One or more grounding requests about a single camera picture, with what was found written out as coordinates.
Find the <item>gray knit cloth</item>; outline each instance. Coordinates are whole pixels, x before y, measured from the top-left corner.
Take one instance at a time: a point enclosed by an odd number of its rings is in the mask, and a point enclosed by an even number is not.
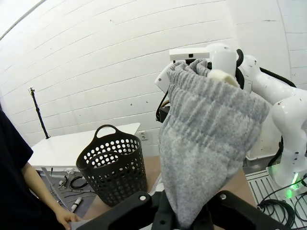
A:
[[[269,107],[225,82],[206,78],[205,59],[168,71],[171,109],[160,129],[165,192],[181,228],[242,167]]]

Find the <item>black shirt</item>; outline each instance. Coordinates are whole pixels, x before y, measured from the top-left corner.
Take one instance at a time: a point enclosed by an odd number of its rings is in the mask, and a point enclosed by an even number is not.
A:
[[[21,169],[33,151],[0,110],[0,229],[62,230],[53,211],[34,196]]]

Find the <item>black plastic basket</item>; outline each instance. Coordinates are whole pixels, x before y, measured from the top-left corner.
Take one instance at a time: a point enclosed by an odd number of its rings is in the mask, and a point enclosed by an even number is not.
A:
[[[105,127],[114,128],[115,133],[98,138],[98,131]],[[76,166],[100,199],[111,207],[137,191],[147,191],[141,140],[112,125],[96,130]]]

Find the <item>power outlet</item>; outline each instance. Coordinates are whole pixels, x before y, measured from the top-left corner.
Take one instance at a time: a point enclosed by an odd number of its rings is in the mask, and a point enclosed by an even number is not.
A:
[[[147,140],[147,134],[145,131],[141,131],[140,134],[141,134],[141,140]]]
[[[75,170],[74,170],[74,168],[67,168],[67,169],[64,170],[64,172],[67,172],[68,174],[74,174]]]

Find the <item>person's hand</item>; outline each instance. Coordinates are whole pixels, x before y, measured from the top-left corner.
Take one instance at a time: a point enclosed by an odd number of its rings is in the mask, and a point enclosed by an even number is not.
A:
[[[81,218],[76,214],[69,212],[62,207],[57,209],[54,213],[56,214],[58,222],[62,224],[66,230],[71,230],[69,222],[77,222],[81,220]]]

